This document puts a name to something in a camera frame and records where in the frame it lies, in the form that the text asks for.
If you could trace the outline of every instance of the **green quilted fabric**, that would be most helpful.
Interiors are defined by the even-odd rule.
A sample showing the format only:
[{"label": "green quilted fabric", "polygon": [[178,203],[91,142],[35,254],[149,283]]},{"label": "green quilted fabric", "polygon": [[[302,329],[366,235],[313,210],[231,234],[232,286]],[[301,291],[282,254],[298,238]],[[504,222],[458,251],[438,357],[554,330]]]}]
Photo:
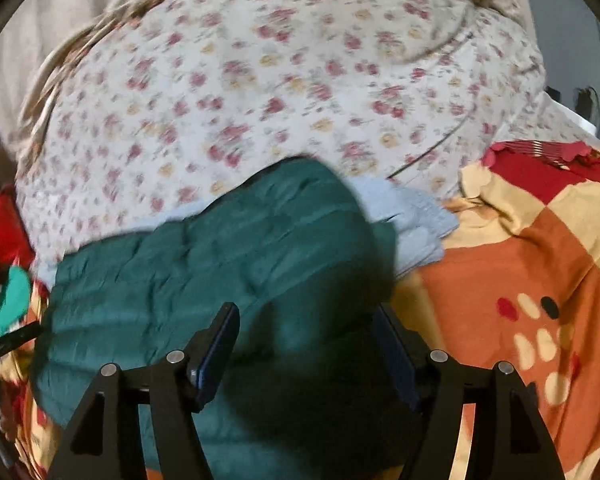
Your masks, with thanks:
[{"label": "green quilted fabric", "polygon": [[199,216],[65,257],[36,343],[36,400],[66,425],[103,364],[153,363],[233,301],[232,360],[194,416],[216,480],[353,480],[397,465],[409,414],[368,332],[394,250],[391,224],[368,224],[330,170],[283,161]]}]

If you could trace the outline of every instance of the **bed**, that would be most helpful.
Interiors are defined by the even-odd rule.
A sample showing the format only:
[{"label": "bed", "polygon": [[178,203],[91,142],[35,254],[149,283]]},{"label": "bed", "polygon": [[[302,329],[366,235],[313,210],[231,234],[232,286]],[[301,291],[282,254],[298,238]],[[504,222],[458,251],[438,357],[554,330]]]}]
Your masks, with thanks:
[{"label": "bed", "polygon": [[[17,20],[43,4],[3,33],[0,78]],[[494,142],[600,148],[544,93],[526,0],[112,0],[42,62],[48,50],[20,57],[40,70],[0,94],[39,268],[292,155],[442,200]],[[24,101],[17,120],[10,91]],[[423,316],[423,332],[440,330]],[[43,478],[57,439],[25,399],[18,431]]]}]

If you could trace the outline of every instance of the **white floral fabric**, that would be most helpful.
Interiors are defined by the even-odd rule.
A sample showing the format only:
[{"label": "white floral fabric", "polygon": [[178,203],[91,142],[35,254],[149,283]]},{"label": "white floral fabric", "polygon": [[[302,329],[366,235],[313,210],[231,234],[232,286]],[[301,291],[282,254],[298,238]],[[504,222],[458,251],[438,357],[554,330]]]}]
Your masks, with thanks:
[{"label": "white floral fabric", "polygon": [[301,153],[444,198],[494,139],[560,135],[543,87],[471,0],[166,0],[64,83],[19,205],[49,260]]}]

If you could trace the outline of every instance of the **orange blanket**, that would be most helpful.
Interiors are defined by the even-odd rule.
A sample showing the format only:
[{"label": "orange blanket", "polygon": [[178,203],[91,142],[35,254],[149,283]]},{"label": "orange blanket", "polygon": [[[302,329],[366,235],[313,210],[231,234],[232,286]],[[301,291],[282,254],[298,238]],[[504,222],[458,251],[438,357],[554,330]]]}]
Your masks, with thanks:
[{"label": "orange blanket", "polygon": [[[462,363],[515,364],[567,479],[584,480],[600,460],[600,154],[559,158],[503,149],[464,168],[444,259],[399,283],[393,305]],[[464,415],[452,478],[466,471]]]}]

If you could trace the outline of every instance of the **dark green puffer jacket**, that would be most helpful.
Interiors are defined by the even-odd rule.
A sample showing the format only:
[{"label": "dark green puffer jacket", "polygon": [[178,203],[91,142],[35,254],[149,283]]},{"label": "dark green puffer jacket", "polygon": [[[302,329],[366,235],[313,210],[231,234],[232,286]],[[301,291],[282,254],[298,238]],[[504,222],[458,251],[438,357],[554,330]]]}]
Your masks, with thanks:
[{"label": "dark green puffer jacket", "polygon": [[[233,301],[232,361],[194,416],[216,480],[354,480],[397,465],[409,415],[367,326],[394,250],[391,224],[368,224],[330,170],[283,161],[199,216],[67,256],[36,343],[36,400],[66,425],[103,364],[184,348]],[[141,429],[159,469],[144,406]]]}]

